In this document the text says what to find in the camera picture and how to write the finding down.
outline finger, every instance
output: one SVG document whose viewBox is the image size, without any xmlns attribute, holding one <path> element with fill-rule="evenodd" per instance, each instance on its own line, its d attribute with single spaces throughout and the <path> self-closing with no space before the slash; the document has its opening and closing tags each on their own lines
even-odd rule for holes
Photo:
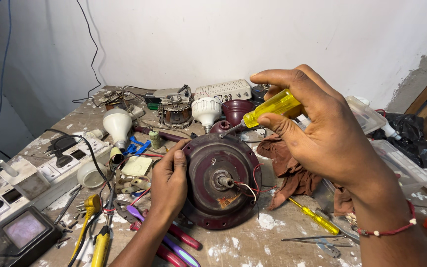
<svg viewBox="0 0 427 267">
<path fill-rule="evenodd" d="M 181 150 L 190 141 L 190 139 L 182 139 L 177 144 L 175 144 L 175 146 L 169 149 L 169 152 L 164 155 L 162 160 L 156 164 L 156 169 L 159 168 L 160 170 L 171 172 L 174 164 L 174 153 L 178 150 Z M 165 179 L 167 181 L 169 177 L 158 177 L 158 179 Z"/>
<path fill-rule="evenodd" d="M 175 180 L 183 180 L 186 179 L 186 171 L 187 171 L 187 159 L 186 155 L 182 150 L 177 150 L 174 153 L 174 173 L 169 178 Z"/>
<path fill-rule="evenodd" d="M 332 86 L 330 86 L 315 70 L 306 64 L 297 66 L 294 69 L 302 70 L 313 82 L 315 82 L 324 92 L 339 100 L 342 104 L 348 106 L 347 101 L 343 95 L 337 92 Z"/>
<path fill-rule="evenodd" d="M 264 113 L 258 123 L 279 135 L 290 149 L 303 143 L 307 136 L 291 119 L 275 113 Z"/>
<path fill-rule="evenodd" d="M 315 82 L 299 69 L 270 69 L 250 77 L 256 84 L 271 84 L 280 88 L 289 88 L 293 96 L 305 108 L 326 108 L 327 97 Z"/>
<path fill-rule="evenodd" d="M 265 94 L 265 97 L 263 99 L 268 100 L 268 99 L 272 98 L 275 94 L 281 92 L 282 90 L 284 90 L 284 88 L 279 88 L 277 86 L 271 85 L 270 88 L 268 89 L 268 92 Z"/>
</svg>

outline hand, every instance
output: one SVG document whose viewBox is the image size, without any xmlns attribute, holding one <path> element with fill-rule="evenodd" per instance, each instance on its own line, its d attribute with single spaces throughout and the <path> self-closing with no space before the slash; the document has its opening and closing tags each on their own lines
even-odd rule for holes
<svg viewBox="0 0 427 267">
<path fill-rule="evenodd" d="M 389 175 L 394 177 L 363 134 L 344 97 L 311 67 L 265 70 L 252 75 L 250 80 L 272 85 L 265 100 L 289 88 L 304 106 L 311 118 L 304 132 L 292 120 L 274 113 L 263 114 L 258 123 L 281 136 L 293 157 L 306 169 L 351 191 L 377 183 L 383 177 L 389 179 Z M 377 170 L 384 170 L 385 174 L 367 176 Z"/>
<path fill-rule="evenodd" d="M 187 159 L 181 150 L 189 141 L 179 141 L 153 170 L 151 209 L 149 214 L 161 216 L 169 222 L 181 211 L 187 197 Z"/>
</svg>

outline power strip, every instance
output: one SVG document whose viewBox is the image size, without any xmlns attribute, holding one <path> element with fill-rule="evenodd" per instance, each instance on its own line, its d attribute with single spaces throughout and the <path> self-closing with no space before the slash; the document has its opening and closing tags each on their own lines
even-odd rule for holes
<svg viewBox="0 0 427 267">
<path fill-rule="evenodd" d="M 248 100 L 252 98 L 252 88 L 245 79 L 197 87 L 194 95 L 195 100 L 203 97 L 215 97 L 222 103 L 233 99 Z"/>
<path fill-rule="evenodd" d="M 105 163 L 109 160 L 110 145 L 93 137 L 88 137 L 87 141 L 90 143 L 97 161 Z M 80 142 L 63 152 L 63 154 L 70 155 L 73 158 L 66 166 L 58 168 L 54 157 L 38 167 L 38 171 L 50 182 L 50 188 L 35 199 L 29 200 L 24 196 L 10 199 L 10 194 L 17 195 L 17 192 L 14 192 L 15 189 L 9 184 L 0 188 L 0 199 L 4 202 L 4 205 L 0 208 L 0 225 L 13 214 L 21 212 L 27 207 L 34 206 L 42 211 L 78 184 L 78 169 L 85 163 L 92 161 L 88 146 L 85 142 Z"/>
</svg>

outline black plastic bag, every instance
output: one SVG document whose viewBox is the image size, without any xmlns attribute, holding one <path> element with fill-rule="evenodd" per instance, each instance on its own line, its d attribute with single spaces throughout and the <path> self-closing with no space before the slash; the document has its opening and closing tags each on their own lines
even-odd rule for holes
<svg viewBox="0 0 427 267">
<path fill-rule="evenodd" d="M 423 133 L 424 119 L 414 114 L 397 113 L 386 113 L 385 118 L 403 138 L 399 141 L 387 138 L 385 132 L 378 129 L 372 132 L 373 139 L 386 139 L 414 163 L 422 168 L 427 168 L 427 141 L 424 139 Z"/>
</svg>

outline multimeter screen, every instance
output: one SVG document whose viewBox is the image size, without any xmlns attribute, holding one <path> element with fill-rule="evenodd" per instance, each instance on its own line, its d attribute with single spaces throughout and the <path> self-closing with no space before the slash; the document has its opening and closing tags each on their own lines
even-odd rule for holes
<svg viewBox="0 0 427 267">
<path fill-rule="evenodd" d="M 3 227 L 3 231 L 18 248 L 26 246 L 27 243 L 44 230 L 45 226 L 29 211 L 24 212 L 17 219 Z"/>
</svg>

